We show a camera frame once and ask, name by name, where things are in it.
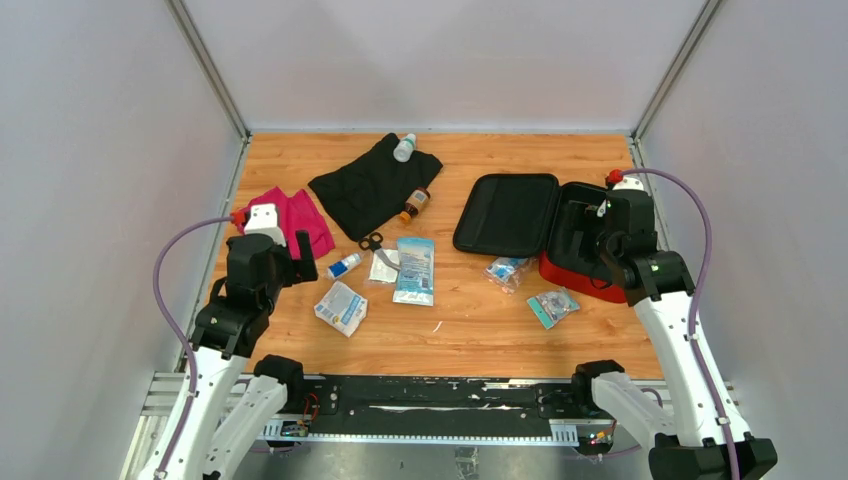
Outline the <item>teal header cotton ball bag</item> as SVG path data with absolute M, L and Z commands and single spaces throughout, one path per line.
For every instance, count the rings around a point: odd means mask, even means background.
M 526 303 L 546 330 L 580 310 L 578 302 L 563 287 L 530 297 Z

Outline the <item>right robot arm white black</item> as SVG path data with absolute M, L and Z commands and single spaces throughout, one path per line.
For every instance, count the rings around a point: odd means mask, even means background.
M 580 364 L 571 403 L 584 417 L 609 414 L 646 451 L 654 479 L 761 479 L 778 461 L 751 432 L 728 393 L 701 327 L 698 290 L 683 258 L 658 248 L 652 198 L 609 190 L 600 259 L 644 326 L 665 378 L 664 410 L 613 360 Z

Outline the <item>white blue gauze packet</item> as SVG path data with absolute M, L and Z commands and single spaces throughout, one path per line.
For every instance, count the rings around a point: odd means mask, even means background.
M 333 283 L 324 297 L 314 306 L 317 318 L 350 338 L 365 319 L 368 300 L 341 281 Z

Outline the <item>brown bottle orange cap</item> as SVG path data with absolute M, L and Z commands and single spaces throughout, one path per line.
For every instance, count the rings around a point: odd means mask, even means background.
M 408 224 L 417 218 L 426 208 L 431 195 L 426 188 L 416 188 L 404 203 L 402 211 L 399 213 L 400 220 Z

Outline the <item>small white blue bottle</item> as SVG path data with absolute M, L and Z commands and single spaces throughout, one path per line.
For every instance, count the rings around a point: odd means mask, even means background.
M 350 273 L 357 266 L 359 266 L 361 263 L 361 253 L 350 254 L 342 258 L 341 260 L 331 264 L 326 270 L 327 277 L 331 280 L 337 280 L 339 278 L 342 278 L 346 274 Z

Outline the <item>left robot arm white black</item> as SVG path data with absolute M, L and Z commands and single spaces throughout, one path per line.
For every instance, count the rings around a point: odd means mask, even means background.
M 281 290 L 317 278 L 314 259 L 293 258 L 280 231 L 246 231 L 226 245 L 227 274 L 215 281 L 188 341 L 181 398 L 139 479 L 229 479 L 273 415 L 307 402 L 302 364 L 267 355 L 225 409 Z

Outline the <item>light blue wipes packet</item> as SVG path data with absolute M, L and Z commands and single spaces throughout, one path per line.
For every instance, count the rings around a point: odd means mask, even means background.
M 435 243 L 420 237 L 402 237 L 397 241 L 400 270 L 392 301 L 397 304 L 432 307 L 434 305 Z

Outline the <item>clear bag blue items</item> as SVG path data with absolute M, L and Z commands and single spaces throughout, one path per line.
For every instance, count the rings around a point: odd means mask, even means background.
M 505 293 L 512 294 L 533 265 L 533 258 L 498 257 L 484 270 L 484 276 Z

